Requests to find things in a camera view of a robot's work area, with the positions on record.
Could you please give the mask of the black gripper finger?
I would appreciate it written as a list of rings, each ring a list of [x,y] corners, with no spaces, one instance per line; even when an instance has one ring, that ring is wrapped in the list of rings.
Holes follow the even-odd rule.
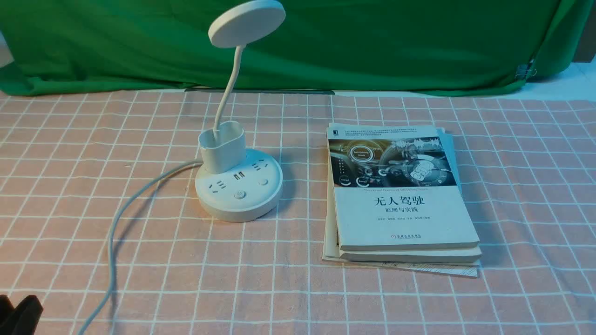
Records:
[[[0,324],[2,335],[34,335],[43,313],[43,306],[36,295],[26,296],[12,315]]]

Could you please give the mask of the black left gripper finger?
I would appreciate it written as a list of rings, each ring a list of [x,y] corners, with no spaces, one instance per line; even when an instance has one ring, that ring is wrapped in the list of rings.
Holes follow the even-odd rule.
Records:
[[[7,295],[0,295],[0,324],[4,324],[14,311],[13,304]]]

